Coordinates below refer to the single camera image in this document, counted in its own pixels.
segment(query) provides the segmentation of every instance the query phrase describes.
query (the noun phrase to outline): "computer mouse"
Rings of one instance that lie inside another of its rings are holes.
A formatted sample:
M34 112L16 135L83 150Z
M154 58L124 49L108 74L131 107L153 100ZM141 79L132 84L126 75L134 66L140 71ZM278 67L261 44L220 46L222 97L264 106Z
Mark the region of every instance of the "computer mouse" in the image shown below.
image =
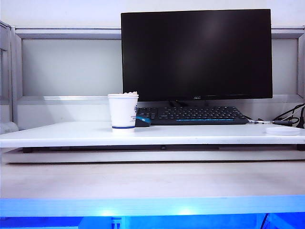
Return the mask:
M136 116L135 127L149 127L151 123L152 122L149 118Z

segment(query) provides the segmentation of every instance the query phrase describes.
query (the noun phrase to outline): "paper cup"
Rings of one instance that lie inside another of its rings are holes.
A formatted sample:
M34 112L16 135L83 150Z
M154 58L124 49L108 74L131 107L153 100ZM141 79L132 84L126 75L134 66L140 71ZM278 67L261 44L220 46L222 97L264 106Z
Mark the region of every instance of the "paper cup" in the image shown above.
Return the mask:
M109 94L109 108L112 130L132 132L135 127L138 94Z

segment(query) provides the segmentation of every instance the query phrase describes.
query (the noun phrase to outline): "black monitor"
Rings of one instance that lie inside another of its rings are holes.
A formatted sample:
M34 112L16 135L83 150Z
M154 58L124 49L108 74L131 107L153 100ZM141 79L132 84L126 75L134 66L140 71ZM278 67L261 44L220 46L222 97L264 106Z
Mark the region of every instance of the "black monitor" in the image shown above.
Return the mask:
M270 10L122 13L124 92L139 101L272 97Z

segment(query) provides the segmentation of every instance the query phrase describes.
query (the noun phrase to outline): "keyboard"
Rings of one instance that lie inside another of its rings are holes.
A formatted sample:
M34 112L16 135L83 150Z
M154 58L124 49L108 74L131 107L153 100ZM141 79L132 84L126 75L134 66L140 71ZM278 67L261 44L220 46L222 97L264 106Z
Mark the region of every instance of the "keyboard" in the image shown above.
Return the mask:
M137 116L150 118L152 125L237 125L248 119L233 106L142 107Z

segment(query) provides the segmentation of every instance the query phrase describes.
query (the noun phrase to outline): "desk surface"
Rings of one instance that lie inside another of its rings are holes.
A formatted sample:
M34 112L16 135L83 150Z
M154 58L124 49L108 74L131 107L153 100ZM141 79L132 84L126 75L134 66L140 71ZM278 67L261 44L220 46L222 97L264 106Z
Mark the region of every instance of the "desk surface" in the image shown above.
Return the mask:
M138 127L128 135L110 122L67 122L0 135L0 147L111 146L169 144L305 144L300 135L267 135L278 125L181 125Z
M7 164L1 169L1 214L7 217L305 211L304 161Z

